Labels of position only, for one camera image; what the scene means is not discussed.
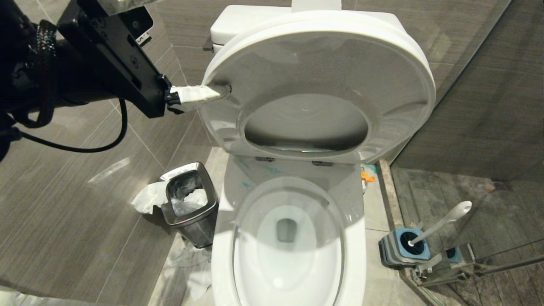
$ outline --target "toilet lid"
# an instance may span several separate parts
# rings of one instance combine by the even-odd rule
[[[236,217],[233,273],[242,306],[332,306],[342,275],[336,204],[300,178],[257,186]]]
[[[236,36],[203,84],[232,86],[202,118],[227,152],[250,156],[370,161],[419,129],[435,104],[417,43],[347,11],[283,15]]]

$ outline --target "toilet seat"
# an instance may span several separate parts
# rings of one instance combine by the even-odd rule
[[[362,304],[366,245],[358,166],[231,155],[225,178],[212,255],[217,306]],[[271,243],[275,230],[270,217],[298,224],[311,220],[314,229],[308,232],[316,237],[315,247],[310,243],[293,246],[292,254],[282,252],[288,244]],[[275,254],[265,258],[264,250]],[[279,260],[296,264],[308,258],[313,262],[297,271],[276,270]],[[298,277],[298,282],[289,283],[286,277]]]
[[[417,43],[348,11],[282,15],[235,36],[203,84],[232,86],[199,111],[220,146],[246,156],[370,162],[419,129],[435,104]]]

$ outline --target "black cable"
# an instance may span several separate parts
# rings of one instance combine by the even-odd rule
[[[25,132],[21,132],[21,136],[23,138],[32,140],[34,142],[41,143],[41,144],[50,146],[52,148],[56,148],[56,149],[60,149],[60,150],[64,150],[64,151],[79,152],[79,153],[103,152],[103,151],[109,150],[109,149],[115,147],[116,145],[118,145],[119,143],[121,143],[121,141],[125,137],[125,134],[127,133],[128,114],[127,114],[127,105],[125,103],[125,99],[119,98],[119,106],[121,108],[121,132],[119,133],[119,136],[117,137],[116,140],[114,140],[112,143],[110,143],[108,145],[105,145],[105,146],[102,146],[100,148],[93,148],[93,149],[73,148],[71,146],[65,146],[65,145],[61,145],[61,144],[52,143],[52,142],[49,142],[47,140],[38,138],[36,136],[26,134]]]

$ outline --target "stainless steel trash can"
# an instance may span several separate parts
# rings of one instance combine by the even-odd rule
[[[196,248],[211,246],[219,209],[212,180],[200,162],[187,164],[176,170],[179,174],[170,179],[166,186],[168,203],[161,207],[164,219]],[[206,192],[206,205],[194,207],[183,201],[188,194],[199,188]],[[175,202],[177,210],[172,206],[172,202]]]

